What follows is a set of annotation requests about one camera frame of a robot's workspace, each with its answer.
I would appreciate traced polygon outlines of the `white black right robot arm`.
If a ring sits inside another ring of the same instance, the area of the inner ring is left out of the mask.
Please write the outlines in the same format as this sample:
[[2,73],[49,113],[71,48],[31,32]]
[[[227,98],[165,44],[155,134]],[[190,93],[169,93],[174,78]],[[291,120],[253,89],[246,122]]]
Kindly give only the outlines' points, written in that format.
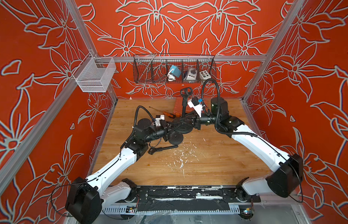
[[271,170],[271,174],[258,178],[244,178],[236,186],[235,197],[246,202],[256,194],[275,193],[288,198],[303,180],[303,159],[298,154],[288,153],[273,146],[256,134],[244,121],[231,116],[228,104],[223,98],[213,98],[211,109],[205,111],[204,101],[197,97],[190,99],[187,105],[194,109],[194,124],[214,125],[218,133],[239,142]]

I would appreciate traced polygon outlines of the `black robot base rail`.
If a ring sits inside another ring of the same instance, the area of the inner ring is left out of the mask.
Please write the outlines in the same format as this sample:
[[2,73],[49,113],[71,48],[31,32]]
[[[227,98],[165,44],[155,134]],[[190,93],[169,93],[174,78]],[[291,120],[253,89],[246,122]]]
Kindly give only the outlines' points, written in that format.
[[240,201],[234,186],[138,186],[128,199],[115,205],[127,204],[138,212],[229,212],[240,213],[245,205],[260,203],[259,195]]

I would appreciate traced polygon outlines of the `black microphone stand pole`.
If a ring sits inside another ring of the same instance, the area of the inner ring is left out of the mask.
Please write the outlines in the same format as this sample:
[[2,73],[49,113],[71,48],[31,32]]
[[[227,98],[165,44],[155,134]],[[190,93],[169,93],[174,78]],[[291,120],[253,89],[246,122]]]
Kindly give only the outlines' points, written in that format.
[[182,97],[182,112],[181,112],[181,118],[185,117],[186,114],[186,107],[188,105],[188,98],[192,96],[193,89],[191,87],[186,87],[180,90],[180,95]]

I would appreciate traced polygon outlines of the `black round stand base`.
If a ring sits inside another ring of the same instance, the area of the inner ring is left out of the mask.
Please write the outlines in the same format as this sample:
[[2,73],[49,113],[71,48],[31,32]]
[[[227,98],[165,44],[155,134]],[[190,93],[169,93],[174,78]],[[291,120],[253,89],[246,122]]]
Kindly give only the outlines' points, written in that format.
[[186,123],[180,122],[179,118],[173,120],[174,131],[181,134],[188,134],[193,130],[192,126],[187,125]]

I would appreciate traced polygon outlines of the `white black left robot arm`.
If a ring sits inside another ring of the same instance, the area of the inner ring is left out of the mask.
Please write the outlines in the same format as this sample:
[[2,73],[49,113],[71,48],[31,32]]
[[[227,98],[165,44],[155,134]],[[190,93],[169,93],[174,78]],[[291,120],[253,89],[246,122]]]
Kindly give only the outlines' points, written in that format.
[[129,198],[136,185],[124,179],[111,187],[110,184],[128,167],[137,162],[147,151],[149,143],[168,139],[170,127],[164,115],[154,120],[141,119],[136,122],[120,153],[97,172],[86,178],[78,177],[70,185],[65,209],[81,224],[93,223],[103,209]]

